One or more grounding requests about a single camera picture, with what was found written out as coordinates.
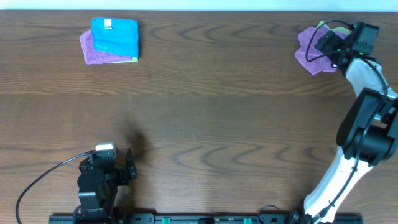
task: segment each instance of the blue object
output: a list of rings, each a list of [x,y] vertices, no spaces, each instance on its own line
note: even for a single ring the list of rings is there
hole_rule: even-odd
[[[100,52],[138,58],[138,23],[131,19],[93,18],[93,47]]]

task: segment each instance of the purple cloth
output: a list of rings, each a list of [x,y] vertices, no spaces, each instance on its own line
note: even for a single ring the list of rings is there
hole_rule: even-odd
[[[104,63],[132,60],[131,56],[109,54],[94,50],[93,35],[91,34],[91,29],[86,31],[84,34],[80,36],[80,43],[83,49],[83,54],[85,56],[85,62],[87,65],[93,65],[93,64],[99,65]]]
[[[328,59],[327,56],[322,57],[320,59],[317,59],[313,62],[307,62],[305,59],[305,52],[307,51],[308,43],[310,42],[310,39],[315,32],[314,27],[309,27],[305,31],[301,32],[298,35],[298,41],[300,41],[300,46],[296,53],[294,53],[296,59],[298,62],[300,62],[301,65],[305,69],[307,69],[312,75],[316,75],[318,72],[335,72],[336,69],[332,68],[331,65],[331,60]],[[326,27],[321,27],[321,29],[318,30],[318,32],[315,34],[315,37],[312,40],[310,50],[308,51],[308,59],[317,57],[319,55],[322,55],[322,52],[319,50],[315,49],[315,44],[318,43],[318,40],[323,37],[327,32],[329,31],[328,28]],[[347,34],[344,34],[342,32],[336,31],[335,32],[339,37],[342,39],[347,37]]]

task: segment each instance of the table surface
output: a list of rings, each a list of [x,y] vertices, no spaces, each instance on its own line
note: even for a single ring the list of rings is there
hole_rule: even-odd
[[[139,63],[85,65],[93,17],[140,24]],[[374,54],[398,88],[397,14],[327,12],[0,12],[0,222],[41,173],[97,143],[133,147],[138,179],[116,205],[159,213],[293,209],[326,172],[355,97],[336,73],[311,76],[297,35],[322,20],[380,26]],[[79,204],[79,161],[43,178],[24,223]],[[398,156],[359,181],[339,211],[397,223]]]

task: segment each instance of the wooden table top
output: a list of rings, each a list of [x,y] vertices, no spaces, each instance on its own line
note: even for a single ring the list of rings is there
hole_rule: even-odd
[[[139,63],[85,65],[93,17],[140,24]],[[397,14],[328,12],[0,11],[0,223],[55,164],[115,141],[134,146],[138,179],[116,205],[159,213],[293,209],[336,152],[354,91],[340,72],[311,76],[297,35],[320,20],[380,26],[374,54],[398,90]],[[79,161],[22,199],[23,223],[79,205]],[[380,163],[339,211],[398,223],[398,156]]]

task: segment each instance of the white backdrop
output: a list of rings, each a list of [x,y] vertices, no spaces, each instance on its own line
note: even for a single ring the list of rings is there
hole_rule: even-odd
[[[0,0],[0,9],[398,12],[398,0]]]

